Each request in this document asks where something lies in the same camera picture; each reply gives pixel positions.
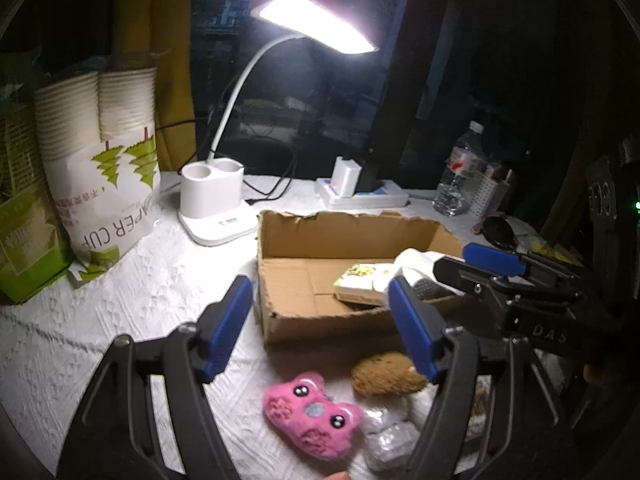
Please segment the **clear plastic bag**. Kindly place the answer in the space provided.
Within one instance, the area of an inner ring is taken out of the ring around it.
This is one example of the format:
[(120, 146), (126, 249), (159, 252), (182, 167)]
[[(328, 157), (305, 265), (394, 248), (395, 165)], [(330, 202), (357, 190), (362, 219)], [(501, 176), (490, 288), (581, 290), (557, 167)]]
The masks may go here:
[(404, 399), (390, 399), (363, 408), (360, 429), (362, 452), (368, 468), (374, 472), (397, 469), (407, 463), (420, 432), (410, 420)]

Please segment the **white perforated basket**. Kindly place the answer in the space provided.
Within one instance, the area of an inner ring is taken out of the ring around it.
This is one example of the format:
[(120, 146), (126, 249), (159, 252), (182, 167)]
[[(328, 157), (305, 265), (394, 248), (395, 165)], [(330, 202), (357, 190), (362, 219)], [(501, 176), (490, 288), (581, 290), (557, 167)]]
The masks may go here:
[(475, 219), (484, 219), (495, 214), (509, 191), (513, 172), (503, 166), (487, 166), (480, 177), (469, 208)]

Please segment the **black round object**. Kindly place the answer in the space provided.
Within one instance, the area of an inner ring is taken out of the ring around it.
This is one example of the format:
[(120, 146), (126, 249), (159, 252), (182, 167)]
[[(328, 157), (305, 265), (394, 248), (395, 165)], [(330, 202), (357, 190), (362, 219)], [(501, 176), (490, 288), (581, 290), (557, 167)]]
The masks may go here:
[(485, 240), (495, 248), (505, 252), (515, 252), (518, 249), (518, 239), (503, 214), (493, 214), (486, 217), (480, 226), (480, 232), (484, 235)]

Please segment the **cartoon printed tissue pack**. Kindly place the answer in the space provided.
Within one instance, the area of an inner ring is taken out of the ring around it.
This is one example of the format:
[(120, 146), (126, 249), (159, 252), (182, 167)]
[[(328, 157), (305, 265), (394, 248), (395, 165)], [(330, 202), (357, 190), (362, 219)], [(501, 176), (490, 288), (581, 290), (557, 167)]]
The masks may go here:
[(355, 263), (334, 283), (334, 296), (348, 304), (383, 307), (386, 289), (396, 275), (393, 263)]

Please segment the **white power strip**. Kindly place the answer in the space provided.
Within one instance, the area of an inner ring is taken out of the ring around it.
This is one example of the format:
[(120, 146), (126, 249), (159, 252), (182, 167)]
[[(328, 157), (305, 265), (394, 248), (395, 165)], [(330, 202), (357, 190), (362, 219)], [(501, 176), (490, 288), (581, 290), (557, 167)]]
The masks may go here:
[(409, 195), (392, 180), (382, 180), (372, 192), (358, 192), (352, 197), (340, 197), (331, 188), (329, 179), (317, 179), (314, 192), (329, 210), (393, 209), (408, 204)]

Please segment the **cardboard box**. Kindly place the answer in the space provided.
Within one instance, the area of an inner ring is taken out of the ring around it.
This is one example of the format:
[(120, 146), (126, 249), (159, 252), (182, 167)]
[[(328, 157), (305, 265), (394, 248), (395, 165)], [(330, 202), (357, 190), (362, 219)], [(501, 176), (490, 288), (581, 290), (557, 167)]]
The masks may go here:
[(259, 217), (257, 316), (267, 344), (395, 329), (384, 296), (372, 306), (335, 296), (334, 282), (357, 263), (391, 263), (405, 249), (462, 256), (463, 242), (435, 220), (396, 212)]

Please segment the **white textured towel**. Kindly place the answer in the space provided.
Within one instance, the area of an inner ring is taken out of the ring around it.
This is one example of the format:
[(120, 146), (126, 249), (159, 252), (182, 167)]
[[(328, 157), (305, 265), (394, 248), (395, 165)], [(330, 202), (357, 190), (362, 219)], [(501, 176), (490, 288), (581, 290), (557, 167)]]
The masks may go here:
[(409, 248), (401, 252), (394, 260), (393, 274), (402, 276), (411, 286), (418, 281), (429, 280), (437, 283), (434, 266), (436, 262), (445, 258), (441, 252), (419, 252)]

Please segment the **white embossed table cloth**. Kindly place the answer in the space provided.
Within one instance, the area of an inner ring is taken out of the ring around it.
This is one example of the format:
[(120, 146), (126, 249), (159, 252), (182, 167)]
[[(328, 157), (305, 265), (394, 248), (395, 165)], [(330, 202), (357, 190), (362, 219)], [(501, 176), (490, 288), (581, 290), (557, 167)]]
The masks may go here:
[[(224, 296), (238, 274), (257, 272), (253, 235), (218, 247), (190, 239), (177, 216), (175, 174), (163, 174), (160, 206), (153, 233), (104, 275), (81, 287), (63, 278), (1, 311), (1, 403), (48, 469), (58, 464), (77, 405), (115, 336), (165, 336)], [(331, 464), (303, 456), (265, 422), (262, 394), (277, 382), (315, 370), (333, 399), (348, 401), (352, 364), (400, 346), (394, 334), (268, 346), (256, 318), (249, 318), (224, 374), (206, 389), (240, 476), (318, 479), (330, 474)]]

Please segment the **clear water bottle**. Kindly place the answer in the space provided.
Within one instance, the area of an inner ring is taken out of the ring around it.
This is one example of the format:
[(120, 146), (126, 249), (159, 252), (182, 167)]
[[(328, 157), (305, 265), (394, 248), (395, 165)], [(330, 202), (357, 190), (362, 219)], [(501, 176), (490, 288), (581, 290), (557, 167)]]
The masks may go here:
[(434, 209), (444, 216), (463, 214), (469, 207), (473, 179), (486, 166), (483, 132), (484, 126), (472, 120), (451, 150), (433, 200)]

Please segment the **paper cup pack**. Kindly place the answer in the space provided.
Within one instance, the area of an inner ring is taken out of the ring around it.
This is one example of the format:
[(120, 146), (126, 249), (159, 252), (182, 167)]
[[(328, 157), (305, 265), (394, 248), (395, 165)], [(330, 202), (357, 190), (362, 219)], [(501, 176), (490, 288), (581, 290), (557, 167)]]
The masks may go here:
[(110, 270), (160, 218), (155, 76), (91, 72), (35, 93), (43, 168), (77, 283)]

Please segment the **brown fuzzy plush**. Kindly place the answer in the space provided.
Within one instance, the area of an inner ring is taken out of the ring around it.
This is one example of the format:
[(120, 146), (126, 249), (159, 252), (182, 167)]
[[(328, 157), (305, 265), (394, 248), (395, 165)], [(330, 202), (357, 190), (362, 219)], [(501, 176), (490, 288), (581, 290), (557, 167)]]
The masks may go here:
[(408, 396), (427, 386), (411, 359), (392, 351), (360, 360), (350, 371), (352, 388), (358, 396)]

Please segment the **yellow curtain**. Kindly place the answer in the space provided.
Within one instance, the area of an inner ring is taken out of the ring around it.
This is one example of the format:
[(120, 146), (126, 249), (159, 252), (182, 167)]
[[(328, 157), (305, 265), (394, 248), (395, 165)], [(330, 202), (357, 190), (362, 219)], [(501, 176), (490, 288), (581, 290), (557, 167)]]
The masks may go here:
[(113, 63), (154, 67), (160, 168), (177, 170), (194, 156), (190, 73), (191, 0), (116, 0)]

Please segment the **pink plush toy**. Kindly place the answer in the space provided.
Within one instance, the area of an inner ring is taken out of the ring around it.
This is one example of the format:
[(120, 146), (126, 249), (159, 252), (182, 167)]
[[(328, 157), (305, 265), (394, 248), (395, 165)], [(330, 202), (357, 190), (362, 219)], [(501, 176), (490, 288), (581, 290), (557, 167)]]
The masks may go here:
[(299, 451), (326, 462), (352, 452), (363, 418), (360, 406), (334, 402), (326, 394), (323, 377), (315, 372), (269, 388), (262, 396), (262, 412)]

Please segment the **green paper package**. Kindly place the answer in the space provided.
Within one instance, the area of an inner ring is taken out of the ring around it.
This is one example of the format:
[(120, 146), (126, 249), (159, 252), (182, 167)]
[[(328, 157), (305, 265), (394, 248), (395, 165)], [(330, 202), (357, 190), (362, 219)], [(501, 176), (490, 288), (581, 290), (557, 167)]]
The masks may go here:
[(27, 104), (1, 107), (1, 295), (14, 304), (68, 270), (74, 255), (44, 174)]

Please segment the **white power adapter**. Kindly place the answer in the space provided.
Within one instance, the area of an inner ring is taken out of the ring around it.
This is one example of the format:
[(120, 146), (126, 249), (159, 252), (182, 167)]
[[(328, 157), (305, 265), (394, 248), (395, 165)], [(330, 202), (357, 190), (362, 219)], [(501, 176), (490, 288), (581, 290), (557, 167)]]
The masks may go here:
[(358, 162), (338, 156), (330, 179), (333, 192), (341, 198), (354, 196), (360, 172), (361, 166)]

